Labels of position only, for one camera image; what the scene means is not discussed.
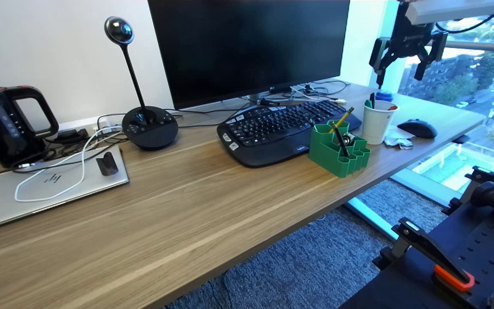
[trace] keyboard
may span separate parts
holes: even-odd
[[[277,164],[308,152],[310,119],[316,124],[340,119],[346,109],[329,100],[293,106],[256,107],[244,111],[217,127],[218,137],[230,155],[246,167]],[[349,130],[361,126],[350,114]]]

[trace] black kettle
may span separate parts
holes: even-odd
[[[16,100],[33,98],[49,121],[49,128],[34,131]],[[45,155],[44,137],[58,132],[58,122],[43,94],[31,86],[0,87],[0,164],[5,168],[35,162]]]

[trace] blue carpet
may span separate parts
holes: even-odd
[[[390,223],[407,216],[426,231],[445,218],[440,206],[390,180],[359,199]],[[165,308],[336,309],[378,274],[371,261],[390,244],[339,207]]]

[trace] green pen holder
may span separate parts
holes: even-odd
[[[344,156],[343,150],[335,138],[335,132],[329,133],[333,129],[329,125],[331,122],[336,123],[338,120],[328,121],[327,124],[316,124],[315,129],[312,129],[308,157],[324,169],[344,178],[367,166],[371,150],[367,148],[365,139],[355,137],[353,144],[346,147],[349,157]],[[339,133],[344,135],[348,132],[348,127],[349,123],[343,121],[338,126]]]

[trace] silver laptop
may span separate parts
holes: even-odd
[[[94,155],[100,149],[93,149],[85,153],[85,157]],[[108,151],[100,153],[97,158],[102,158],[105,153],[111,152],[117,164],[118,172],[112,176],[103,176],[98,167],[95,158],[85,162],[85,179],[76,188],[57,196],[48,201],[39,202],[16,202],[14,199],[14,191],[16,185],[22,180],[32,176],[32,174],[18,174],[8,172],[0,174],[0,224],[12,221],[31,215],[52,207],[60,206],[64,203],[74,201],[78,198],[94,194],[113,188],[115,186],[126,184],[129,182],[123,158],[119,151],[119,146],[113,146]],[[44,162],[43,164],[35,165],[32,168],[42,168],[52,164],[56,164],[62,159]],[[70,159],[70,162],[81,160],[81,155],[77,155]],[[36,198],[44,198],[53,196],[62,192],[66,188],[81,179],[81,164],[72,164],[69,166],[51,168],[46,170],[26,182],[20,187],[19,199],[33,200]]]

